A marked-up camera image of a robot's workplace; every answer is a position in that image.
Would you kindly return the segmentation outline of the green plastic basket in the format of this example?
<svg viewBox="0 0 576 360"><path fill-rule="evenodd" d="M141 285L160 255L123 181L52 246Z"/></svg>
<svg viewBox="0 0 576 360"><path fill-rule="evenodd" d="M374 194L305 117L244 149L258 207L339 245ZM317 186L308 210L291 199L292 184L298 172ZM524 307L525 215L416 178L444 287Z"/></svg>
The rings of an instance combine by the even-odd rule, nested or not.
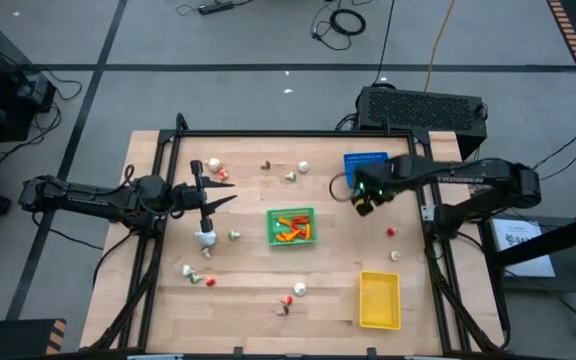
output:
<svg viewBox="0 0 576 360"><path fill-rule="evenodd" d="M300 236L295 238L293 241L289 242L279 242L275 239L277 234L282 234L283 236L293 232L292 225L286 226L278 222L280 217L289 220L291 223L292 218L295 216L308 216L309 221L313 226L313 237L311 241L305 240L305 233L301 233ZM316 216L313 208L287 208L287 209L274 209L268 210L267 214L267 242L270 246L288 246L288 245L310 245L317 242L317 226L316 226Z"/></svg>

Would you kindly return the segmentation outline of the black metal stand beam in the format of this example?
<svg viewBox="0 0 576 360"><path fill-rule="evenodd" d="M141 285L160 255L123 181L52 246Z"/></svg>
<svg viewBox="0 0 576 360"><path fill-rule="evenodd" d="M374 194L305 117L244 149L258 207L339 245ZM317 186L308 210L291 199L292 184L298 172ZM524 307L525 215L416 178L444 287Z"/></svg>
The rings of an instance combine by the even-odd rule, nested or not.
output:
<svg viewBox="0 0 576 360"><path fill-rule="evenodd" d="M576 222L497 252L493 260L497 266L505 268L574 246L576 246Z"/></svg>

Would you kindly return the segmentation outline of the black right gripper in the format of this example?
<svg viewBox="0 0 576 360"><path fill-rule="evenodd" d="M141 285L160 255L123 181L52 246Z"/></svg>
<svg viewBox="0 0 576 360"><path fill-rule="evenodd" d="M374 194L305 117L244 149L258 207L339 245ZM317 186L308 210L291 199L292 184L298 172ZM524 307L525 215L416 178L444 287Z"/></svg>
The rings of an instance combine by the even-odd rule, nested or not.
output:
<svg viewBox="0 0 576 360"><path fill-rule="evenodd" d="M355 168L351 200L366 200L369 203L356 206L360 216L371 213L374 210L372 205L392 201L396 194L402 192L403 187L392 175L389 163L369 163Z"/></svg>

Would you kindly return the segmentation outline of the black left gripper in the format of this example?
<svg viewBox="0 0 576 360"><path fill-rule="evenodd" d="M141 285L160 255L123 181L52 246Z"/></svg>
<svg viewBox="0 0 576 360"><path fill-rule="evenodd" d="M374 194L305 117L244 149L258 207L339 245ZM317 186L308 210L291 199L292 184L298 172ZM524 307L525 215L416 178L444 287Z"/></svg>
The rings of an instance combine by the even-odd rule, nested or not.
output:
<svg viewBox="0 0 576 360"><path fill-rule="evenodd" d="M212 231L213 224L210 215L214 214L218 207L234 200L236 195L227 196L212 202L207 201L207 188L224 188L234 187L234 184L213 181L210 177L203 174L203 163L199 160L190 162L191 173L194 176L195 184L193 186L182 183L172 188L174 195L174 207L171 217L174 219L181 218L186 211L199 210L200 228L202 231Z"/></svg>

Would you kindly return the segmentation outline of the yellow plastic basket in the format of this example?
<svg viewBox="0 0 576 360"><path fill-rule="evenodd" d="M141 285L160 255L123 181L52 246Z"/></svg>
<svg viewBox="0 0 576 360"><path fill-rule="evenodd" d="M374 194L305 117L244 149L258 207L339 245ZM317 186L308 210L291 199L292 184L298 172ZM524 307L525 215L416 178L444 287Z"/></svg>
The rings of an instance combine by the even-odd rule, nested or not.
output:
<svg viewBox="0 0 576 360"><path fill-rule="evenodd" d="M359 325L363 328L400 330L399 275L362 271L359 288Z"/></svg>

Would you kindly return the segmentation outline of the black box hazard stripes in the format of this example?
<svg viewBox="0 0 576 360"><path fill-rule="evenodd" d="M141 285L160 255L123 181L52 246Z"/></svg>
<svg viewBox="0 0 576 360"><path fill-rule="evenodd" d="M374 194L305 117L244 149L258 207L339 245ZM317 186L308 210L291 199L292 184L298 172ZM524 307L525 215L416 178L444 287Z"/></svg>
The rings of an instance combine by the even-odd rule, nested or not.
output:
<svg viewBox="0 0 576 360"><path fill-rule="evenodd" d="M66 326L64 319L0 321L0 360L58 354Z"/></svg>

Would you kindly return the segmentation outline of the black aluminium table frame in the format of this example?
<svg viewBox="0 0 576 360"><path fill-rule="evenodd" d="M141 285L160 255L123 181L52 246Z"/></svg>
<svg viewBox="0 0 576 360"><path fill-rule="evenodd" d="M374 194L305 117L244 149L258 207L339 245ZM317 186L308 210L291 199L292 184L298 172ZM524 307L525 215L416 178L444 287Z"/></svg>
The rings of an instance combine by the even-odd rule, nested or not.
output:
<svg viewBox="0 0 576 360"><path fill-rule="evenodd" d="M433 288L424 254L420 196L407 192L360 217L331 197L343 187L343 155L352 152L406 153L415 144L407 134L333 131L189 130L178 146L155 131L131 135L126 160L138 174L156 160L174 165L177 181L190 177L192 160L221 159L234 187L214 189L214 198L236 195L214 215L218 243L201 257L193 234L196 213L166 225L154 289L131 318L127 342L150 352L246 355L440 355L468 349L451 308ZM265 161L269 170L262 170ZM297 165L309 163L307 173ZM294 172L294 182L285 176ZM267 211L313 208L317 242L270 246ZM390 237L388 227L397 234ZM231 241L231 230L241 237ZM401 258L393 262L392 251ZM189 265L204 279L192 284L182 274ZM362 271L396 273L400 281L401 329L359 325ZM216 280L206 285L206 278ZM296 296L293 287L307 292ZM291 296L293 303L281 299ZM283 307L287 316L278 316Z"/></svg>

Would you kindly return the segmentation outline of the black power strip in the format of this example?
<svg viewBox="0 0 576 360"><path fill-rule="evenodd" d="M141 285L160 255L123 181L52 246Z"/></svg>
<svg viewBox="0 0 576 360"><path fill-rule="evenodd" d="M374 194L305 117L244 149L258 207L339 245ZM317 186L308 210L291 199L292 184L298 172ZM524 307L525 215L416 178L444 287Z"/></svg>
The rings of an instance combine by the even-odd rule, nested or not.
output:
<svg viewBox="0 0 576 360"><path fill-rule="evenodd" d="M210 15L214 13L228 11L233 9L234 7L235 5L232 1L221 2L219 0L215 0L212 4L199 6L198 12L201 15Z"/></svg>

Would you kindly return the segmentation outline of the dark grey side table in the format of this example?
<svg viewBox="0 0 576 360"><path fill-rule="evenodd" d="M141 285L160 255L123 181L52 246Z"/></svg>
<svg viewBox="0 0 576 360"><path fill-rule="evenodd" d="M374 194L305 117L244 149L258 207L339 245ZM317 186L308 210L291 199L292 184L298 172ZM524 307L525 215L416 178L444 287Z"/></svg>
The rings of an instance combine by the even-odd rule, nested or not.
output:
<svg viewBox="0 0 576 360"><path fill-rule="evenodd" d="M574 222L576 218L528 219L502 215L481 224L479 232L495 285L513 290L545 287L556 292L576 293L576 246L505 268L497 266L493 260L497 252Z"/></svg>

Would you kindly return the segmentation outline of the blue plastic basket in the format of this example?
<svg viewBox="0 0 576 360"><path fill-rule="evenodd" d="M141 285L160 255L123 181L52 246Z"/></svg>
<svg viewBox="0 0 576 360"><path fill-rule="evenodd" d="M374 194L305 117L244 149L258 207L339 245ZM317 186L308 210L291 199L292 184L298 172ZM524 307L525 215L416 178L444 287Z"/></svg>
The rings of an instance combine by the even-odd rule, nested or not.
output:
<svg viewBox="0 0 576 360"><path fill-rule="evenodd" d="M383 162L389 158L387 152L360 152L343 155L345 179L349 188L353 186L355 168L361 165Z"/></svg>

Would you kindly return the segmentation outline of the black computer tower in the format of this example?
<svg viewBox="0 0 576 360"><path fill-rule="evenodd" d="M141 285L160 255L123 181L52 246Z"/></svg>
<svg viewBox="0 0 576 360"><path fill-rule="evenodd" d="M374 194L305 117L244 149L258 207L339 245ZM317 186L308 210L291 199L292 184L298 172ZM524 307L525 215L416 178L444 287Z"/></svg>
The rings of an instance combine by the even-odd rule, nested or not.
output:
<svg viewBox="0 0 576 360"><path fill-rule="evenodd" d="M479 97L398 90L385 84L364 87L355 107L355 130L408 131L425 143L431 132L452 132L462 158L487 138L488 108Z"/></svg>

